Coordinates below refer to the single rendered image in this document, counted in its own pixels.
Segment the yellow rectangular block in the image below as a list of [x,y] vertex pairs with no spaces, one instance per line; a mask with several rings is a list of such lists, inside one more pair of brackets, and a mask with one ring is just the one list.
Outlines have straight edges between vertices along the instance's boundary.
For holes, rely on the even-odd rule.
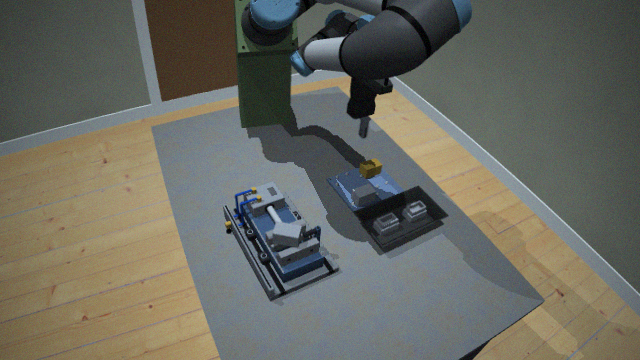
[[359,172],[365,179],[380,174],[381,170],[382,164],[376,158],[360,163]]

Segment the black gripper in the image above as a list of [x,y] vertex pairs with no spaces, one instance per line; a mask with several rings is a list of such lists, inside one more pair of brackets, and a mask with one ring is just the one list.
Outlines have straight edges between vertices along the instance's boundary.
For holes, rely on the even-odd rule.
[[369,121],[371,121],[369,116],[375,112],[375,97],[377,94],[391,93],[392,89],[393,84],[389,78],[358,80],[351,77],[350,100],[347,104],[347,114],[353,119],[361,119],[358,135],[362,139],[367,137]]

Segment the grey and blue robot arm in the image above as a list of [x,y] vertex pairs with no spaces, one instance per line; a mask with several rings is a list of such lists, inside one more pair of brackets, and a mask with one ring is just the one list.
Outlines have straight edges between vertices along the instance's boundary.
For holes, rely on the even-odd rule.
[[336,2],[370,14],[359,18],[343,10],[332,11],[325,27],[289,56],[303,77],[316,69],[345,71],[361,80],[405,74],[459,34],[472,16],[470,0],[251,1],[243,10],[241,25],[247,38],[261,46],[282,42],[292,21],[316,3]]

